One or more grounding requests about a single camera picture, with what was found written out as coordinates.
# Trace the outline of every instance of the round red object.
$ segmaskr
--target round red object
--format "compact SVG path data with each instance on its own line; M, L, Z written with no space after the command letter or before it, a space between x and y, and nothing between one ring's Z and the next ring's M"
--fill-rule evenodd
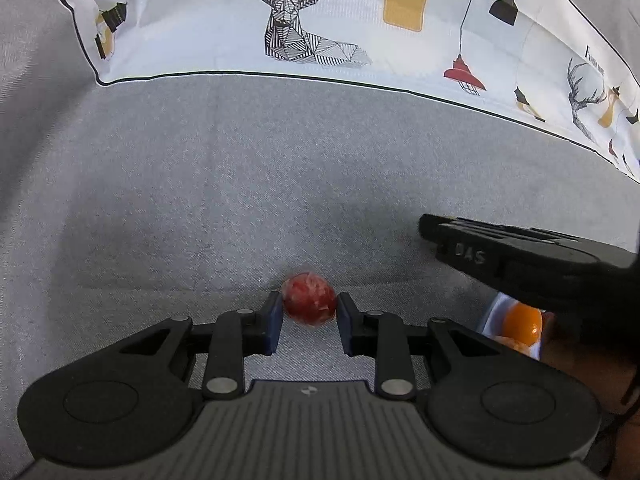
M314 326L331 319L338 304L331 285L313 272L303 272L284 282L282 300L289 317Z

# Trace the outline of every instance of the red pendant lamp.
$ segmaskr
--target red pendant lamp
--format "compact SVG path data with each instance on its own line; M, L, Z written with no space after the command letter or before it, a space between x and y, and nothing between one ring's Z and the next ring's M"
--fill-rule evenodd
M465 17L462 18L462 23L460 23L460 48L458 49L458 58L453 62L453 68L445 70L444 77L457 81L460 88L466 93L479 96L480 93L478 90L486 90L486 88L482 82L471 73L471 70L469 70L469 67L462 59L462 27L465 25L466 15L469 12L469 7L471 7L471 1L472 0L469 0L466 6Z

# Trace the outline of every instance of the silver screw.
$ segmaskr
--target silver screw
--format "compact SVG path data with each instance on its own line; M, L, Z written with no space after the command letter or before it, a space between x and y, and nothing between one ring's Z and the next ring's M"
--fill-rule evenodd
M212 394L230 394L237 389L238 383L230 377L214 377L207 381L207 390Z
M414 389L414 386L404 379L388 379L380 387L383 392L393 396L405 396Z

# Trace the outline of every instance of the black device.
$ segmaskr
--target black device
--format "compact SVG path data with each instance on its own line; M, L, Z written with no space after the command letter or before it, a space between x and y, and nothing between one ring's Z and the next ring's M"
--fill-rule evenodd
M420 233L439 259L541 308L598 319L604 295L582 310L581 287L609 276L622 295L634 290L634 256L604 244L437 216L424 216ZM580 461L600 429L582 383L449 319L413 326L361 312L347 293L342 347L375 359L372 391L363 381L254 381L245 391L244 357L276 351L282 316L276 291L259 310L213 323L174 316L37 380L18 406L36 459L20 478L597 478ZM197 390L196 354L207 354ZM412 355L423 356L427 390Z

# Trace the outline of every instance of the lamp cord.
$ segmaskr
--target lamp cord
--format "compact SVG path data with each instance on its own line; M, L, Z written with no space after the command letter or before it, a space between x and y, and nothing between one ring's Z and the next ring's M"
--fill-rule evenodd
M462 56L462 27L463 27L463 25L465 25L466 15L469 12L469 7L471 7L471 1L472 0L469 0L469 3L466 6L466 10L465 10L465 17L462 18L462 23L460 23L460 46L458 48L458 55L459 56Z

